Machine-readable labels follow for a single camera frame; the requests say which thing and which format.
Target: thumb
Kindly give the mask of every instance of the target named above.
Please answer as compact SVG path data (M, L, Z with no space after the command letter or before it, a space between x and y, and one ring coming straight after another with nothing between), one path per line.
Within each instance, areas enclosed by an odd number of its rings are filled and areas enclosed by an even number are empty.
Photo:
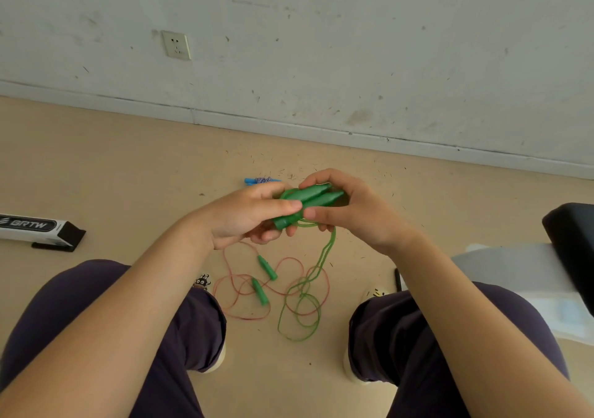
M291 215L301 210L301 201L288 199L258 199L255 201L252 212L259 221L269 220L277 216Z
M345 207L308 207L303 211L303 218L320 224L348 227L349 213Z

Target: pants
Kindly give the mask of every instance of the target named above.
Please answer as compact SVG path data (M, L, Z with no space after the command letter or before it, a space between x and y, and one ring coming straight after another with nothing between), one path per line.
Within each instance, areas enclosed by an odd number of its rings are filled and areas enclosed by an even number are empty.
M8 339L0 391L127 269L92 260L44 285ZM477 286L567 377L561 351L538 312L508 290ZM219 357L225 332L225 317L214 298L199 288L190 289L130 416L203 418L186 370L208 370ZM349 358L361 379L398 385L389 418L468 416L435 337L408 292L372 298L355 310L349 325Z

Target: person's right hand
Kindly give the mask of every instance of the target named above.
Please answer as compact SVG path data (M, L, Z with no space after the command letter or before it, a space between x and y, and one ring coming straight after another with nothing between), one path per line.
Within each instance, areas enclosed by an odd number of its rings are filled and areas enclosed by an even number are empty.
M299 188L326 182L343 189L349 196L349 204L344 207L306 208L303 217L319 223L320 230L332 230L334 226L345 227L383 254L388 254L392 249L400 249L409 240L413 227L357 177L328 168L310 174Z

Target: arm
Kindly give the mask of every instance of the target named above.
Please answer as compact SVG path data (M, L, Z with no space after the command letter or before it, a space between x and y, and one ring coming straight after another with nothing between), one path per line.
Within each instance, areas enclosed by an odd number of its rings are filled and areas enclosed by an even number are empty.
M176 222L0 394L0 416L128 416L205 257L245 236L278 238L262 221L301 208L271 199L286 188L245 188Z
M331 182L350 197L345 207L303 212L321 229L340 226L398 266L446 358L473 417L591 417L594 408L426 235L360 179L337 170L299 186Z

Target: green rope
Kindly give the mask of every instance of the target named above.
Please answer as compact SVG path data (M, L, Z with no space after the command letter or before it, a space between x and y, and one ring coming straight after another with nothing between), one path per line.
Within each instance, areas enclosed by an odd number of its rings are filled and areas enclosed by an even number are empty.
M295 190L296 190L296 188L293 188L291 190L286 190L281 195L280 199L284 199L288 194L290 194L291 192L293 192ZM308 220L300 220L297 222L297 226L299 226L299 227L314 227L317 225L318 225L318 223L315 223L313 221L308 221ZM284 336L284 338L289 339L291 341L305 341L306 339L310 338L312 335L314 335L316 333L316 330L318 329L318 326L320 325L320 321L322 319L322 309L321 309L320 301L313 294L309 294L309 288L311 287L311 283L320 276L320 274L322 272L322 268L324 266L324 263L326 262L326 257L328 257L328 254L330 253L330 250L332 249L332 246L334 245L335 240L336 240L336 227L332 230L332 234L330 235L330 241L328 241L328 243L322 249L320 258L318 258L318 261L317 261L316 265L313 267L313 269L311 270L311 272L309 274L307 274L306 276L299 278L297 280L297 283L295 285L289 287L289 289L287 290L287 292L285 294L285 301L283 303L283 308L281 309L280 315L278 316L278 325L276 327L276 329L278 330L278 333L281 334L282 336ZM295 290L299 291L299 299L297 300L297 304L295 305L295 308L293 310L293 316L295 317L296 322L302 328L309 330L309 333L305 337L301 337L301 338L297 338L297 339L290 337L289 335L287 335L280 329L280 324L282 322L283 314L285 313L285 309L289 308L289 306L287 304L287 299L289 298L289 296L291 294L293 294L295 292ZM299 307L301 306L301 304L303 302L305 302L305 303L309 302L316 309L316 311L315 311L315 313L317 315L316 320L312 324L306 324L301 321L302 316L299 314Z

